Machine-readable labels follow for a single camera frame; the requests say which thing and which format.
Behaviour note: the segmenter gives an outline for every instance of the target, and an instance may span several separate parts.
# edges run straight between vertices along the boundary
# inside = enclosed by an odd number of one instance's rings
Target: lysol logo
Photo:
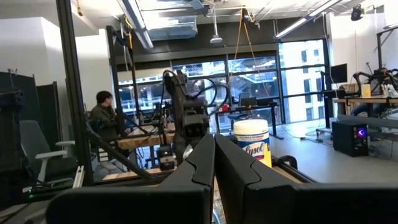
[[[264,142],[256,142],[243,147],[243,150],[245,150],[247,153],[249,153],[250,155],[252,155],[252,157],[255,157],[256,159],[263,159],[265,145],[266,144]]]

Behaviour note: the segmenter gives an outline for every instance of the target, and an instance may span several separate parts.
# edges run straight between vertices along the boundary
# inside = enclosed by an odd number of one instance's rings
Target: white canister
[[[234,135],[238,145],[247,153],[272,167],[269,147],[268,122],[264,119],[249,119],[234,123]]]

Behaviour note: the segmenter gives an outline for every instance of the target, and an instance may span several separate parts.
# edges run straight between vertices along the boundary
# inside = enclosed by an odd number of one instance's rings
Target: black hair
[[[112,93],[108,91],[100,91],[97,93],[97,103],[104,103],[106,99],[112,97]]]

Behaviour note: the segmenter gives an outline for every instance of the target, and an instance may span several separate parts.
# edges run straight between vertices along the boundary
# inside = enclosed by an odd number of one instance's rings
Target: gray office chair
[[[67,151],[50,150],[36,121],[20,121],[21,145],[37,180],[55,184],[72,180],[78,167],[75,157],[62,158]]]

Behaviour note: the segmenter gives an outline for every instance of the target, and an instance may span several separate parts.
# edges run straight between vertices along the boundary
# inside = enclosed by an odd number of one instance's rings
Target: chair armrest
[[[46,152],[46,153],[41,153],[36,155],[36,159],[48,159],[51,157],[55,157],[55,156],[64,156],[66,155],[68,152],[66,151],[55,151],[55,152]]]
[[[75,141],[62,141],[55,143],[56,146],[64,147],[64,146],[74,146]]]

